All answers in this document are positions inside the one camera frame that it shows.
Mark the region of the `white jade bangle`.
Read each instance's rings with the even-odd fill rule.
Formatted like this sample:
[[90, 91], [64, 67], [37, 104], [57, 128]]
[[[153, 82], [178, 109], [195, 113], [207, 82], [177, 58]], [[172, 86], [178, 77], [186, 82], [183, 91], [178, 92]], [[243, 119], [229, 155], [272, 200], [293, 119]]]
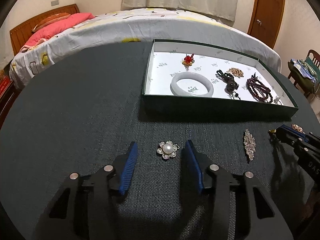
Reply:
[[174, 96], [195, 96], [211, 98], [214, 88], [212, 83], [203, 75], [193, 72], [176, 74], [171, 81], [170, 89]]

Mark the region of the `dark green table cloth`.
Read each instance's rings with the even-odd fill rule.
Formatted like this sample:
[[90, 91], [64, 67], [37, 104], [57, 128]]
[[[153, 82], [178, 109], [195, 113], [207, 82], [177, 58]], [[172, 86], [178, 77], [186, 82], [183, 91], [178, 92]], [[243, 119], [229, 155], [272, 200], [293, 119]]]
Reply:
[[[292, 239], [319, 239], [319, 180], [297, 163], [293, 146], [268, 131], [297, 124], [319, 136], [306, 98], [272, 70], [298, 105], [287, 120], [158, 118], [143, 106], [151, 42], [85, 49], [36, 75], [1, 129], [1, 204], [22, 239], [33, 239], [40, 215], [73, 172], [86, 176], [125, 154], [138, 157], [126, 197], [115, 203], [119, 239], [201, 239], [207, 197], [183, 196], [182, 150], [188, 140], [212, 163], [236, 175], [250, 171], [281, 212]], [[244, 132], [255, 138], [254, 159]], [[161, 141], [180, 146], [163, 160]]]

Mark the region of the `green jewelry box tray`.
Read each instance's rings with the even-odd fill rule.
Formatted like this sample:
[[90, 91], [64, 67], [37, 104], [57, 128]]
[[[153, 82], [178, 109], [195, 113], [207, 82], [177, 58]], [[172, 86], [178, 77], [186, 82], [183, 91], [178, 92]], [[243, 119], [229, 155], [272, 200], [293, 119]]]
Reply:
[[[194, 54], [194, 63], [182, 64]], [[174, 96], [172, 78], [182, 72], [206, 77], [213, 85], [211, 98]], [[145, 110], [158, 118], [212, 120], [287, 120], [298, 105], [261, 59], [204, 43], [154, 40], [144, 76]]]

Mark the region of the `red gift box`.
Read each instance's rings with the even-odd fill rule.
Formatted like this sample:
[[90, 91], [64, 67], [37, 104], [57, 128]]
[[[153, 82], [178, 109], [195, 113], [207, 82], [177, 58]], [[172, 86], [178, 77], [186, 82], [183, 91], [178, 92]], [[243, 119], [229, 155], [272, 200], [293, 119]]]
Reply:
[[4, 93], [10, 87], [10, 85], [11, 85], [10, 77], [5, 76], [0, 83], [0, 98], [4, 95]]

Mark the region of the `long crystal brooch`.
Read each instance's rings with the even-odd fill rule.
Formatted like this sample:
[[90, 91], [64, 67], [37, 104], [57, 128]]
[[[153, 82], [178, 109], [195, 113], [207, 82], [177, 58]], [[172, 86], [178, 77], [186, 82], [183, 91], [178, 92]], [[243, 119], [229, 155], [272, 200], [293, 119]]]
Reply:
[[244, 132], [244, 149], [249, 161], [252, 161], [254, 159], [254, 153], [256, 151], [256, 143], [255, 138], [248, 129], [245, 129]]

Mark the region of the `bed with patterned sheet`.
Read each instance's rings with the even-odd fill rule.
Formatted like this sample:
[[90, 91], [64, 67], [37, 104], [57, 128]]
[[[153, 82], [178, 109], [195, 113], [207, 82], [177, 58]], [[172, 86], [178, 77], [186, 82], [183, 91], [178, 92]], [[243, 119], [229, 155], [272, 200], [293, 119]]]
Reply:
[[280, 56], [240, 30], [195, 12], [143, 8], [95, 16], [20, 52], [26, 41], [23, 42], [10, 64], [9, 77], [16, 88], [23, 89], [35, 75], [85, 48], [154, 39], [200, 42], [232, 49], [255, 56], [281, 71]]

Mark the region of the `wooden chair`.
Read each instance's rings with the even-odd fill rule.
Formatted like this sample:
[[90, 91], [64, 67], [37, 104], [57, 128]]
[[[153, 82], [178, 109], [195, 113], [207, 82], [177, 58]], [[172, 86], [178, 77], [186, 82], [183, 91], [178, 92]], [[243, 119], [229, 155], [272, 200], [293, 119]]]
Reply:
[[293, 78], [293, 85], [300, 87], [306, 98], [319, 92], [319, 53], [310, 49], [304, 60], [291, 59], [288, 63], [288, 79]]

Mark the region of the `triple pearl gold brooch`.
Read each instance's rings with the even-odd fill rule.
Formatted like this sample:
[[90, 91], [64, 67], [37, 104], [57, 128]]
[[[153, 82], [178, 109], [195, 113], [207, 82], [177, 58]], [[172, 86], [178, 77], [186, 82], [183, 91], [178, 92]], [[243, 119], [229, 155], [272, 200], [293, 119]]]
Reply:
[[300, 132], [300, 133], [303, 133], [303, 129], [302, 129], [300, 126], [298, 126], [297, 124], [292, 124], [291, 127], [292, 127], [292, 129], [294, 129], [295, 131]]

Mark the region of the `pile of clothes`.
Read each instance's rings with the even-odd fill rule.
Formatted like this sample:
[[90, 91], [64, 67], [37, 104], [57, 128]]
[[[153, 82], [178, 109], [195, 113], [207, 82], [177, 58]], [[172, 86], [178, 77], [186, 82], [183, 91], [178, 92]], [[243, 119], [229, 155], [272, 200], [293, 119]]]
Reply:
[[319, 69], [316, 67], [309, 57], [306, 60], [291, 59], [288, 63], [289, 76], [288, 79], [293, 78], [303, 90], [314, 93], [319, 87]]

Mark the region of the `red knot gold pendant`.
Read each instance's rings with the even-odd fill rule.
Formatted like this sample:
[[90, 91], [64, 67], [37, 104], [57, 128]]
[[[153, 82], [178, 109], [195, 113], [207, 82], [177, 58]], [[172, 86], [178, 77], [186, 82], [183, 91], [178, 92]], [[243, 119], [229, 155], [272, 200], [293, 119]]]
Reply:
[[182, 64], [186, 67], [192, 66], [194, 63], [194, 54], [186, 55], [182, 61]]

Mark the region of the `grey wall socket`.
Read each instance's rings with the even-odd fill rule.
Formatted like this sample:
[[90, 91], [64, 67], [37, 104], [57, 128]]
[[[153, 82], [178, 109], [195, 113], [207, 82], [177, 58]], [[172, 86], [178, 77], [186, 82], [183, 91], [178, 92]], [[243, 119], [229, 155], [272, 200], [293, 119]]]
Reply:
[[51, 1], [51, 6], [59, 5], [59, 0]]

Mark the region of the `brown wooden door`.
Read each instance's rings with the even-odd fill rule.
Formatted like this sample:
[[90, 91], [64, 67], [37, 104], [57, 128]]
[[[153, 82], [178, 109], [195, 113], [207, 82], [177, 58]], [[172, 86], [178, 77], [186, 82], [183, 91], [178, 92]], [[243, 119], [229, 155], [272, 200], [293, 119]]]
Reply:
[[254, 0], [248, 34], [274, 48], [284, 8], [285, 0]]

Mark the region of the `pink pillow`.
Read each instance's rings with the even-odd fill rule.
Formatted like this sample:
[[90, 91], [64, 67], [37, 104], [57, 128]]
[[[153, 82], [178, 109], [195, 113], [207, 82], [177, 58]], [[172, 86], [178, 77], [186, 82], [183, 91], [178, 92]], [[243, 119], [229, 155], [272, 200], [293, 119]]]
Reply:
[[33, 33], [27, 42], [21, 47], [20, 52], [25, 52], [31, 48], [49, 40], [53, 36], [72, 28], [86, 20], [94, 19], [95, 16], [90, 12], [71, 14], [69, 18], [60, 20]]

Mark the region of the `orange cushion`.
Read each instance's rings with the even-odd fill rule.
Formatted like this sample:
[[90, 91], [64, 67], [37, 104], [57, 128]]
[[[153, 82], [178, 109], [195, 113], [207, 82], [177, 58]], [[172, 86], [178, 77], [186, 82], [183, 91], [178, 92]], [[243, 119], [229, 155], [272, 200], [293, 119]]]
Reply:
[[38, 30], [44, 28], [47, 25], [50, 25], [52, 23], [55, 23], [57, 21], [60, 20], [65, 20], [67, 18], [69, 18], [70, 14], [66, 13], [66, 12], [62, 12], [62, 13], [58, 13], [58, 14], [54, 14], [51, 16], [48, 16], [47, 18], [43, 19], [41, 22], [39, 22], [32, 30], [32, 33], [37, 32]]

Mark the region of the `pearl flower brooch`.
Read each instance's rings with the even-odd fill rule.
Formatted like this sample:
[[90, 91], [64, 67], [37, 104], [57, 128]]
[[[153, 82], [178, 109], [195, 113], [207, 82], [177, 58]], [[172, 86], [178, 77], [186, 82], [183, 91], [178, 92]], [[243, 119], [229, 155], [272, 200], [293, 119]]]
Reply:
[[178, 144], [173, 143], [172, 141], [161, 141], [158, 144], [156, 153], [161, 156], [163, 160], [169, 160], [175, 158], [177, 151], [180, 149]]

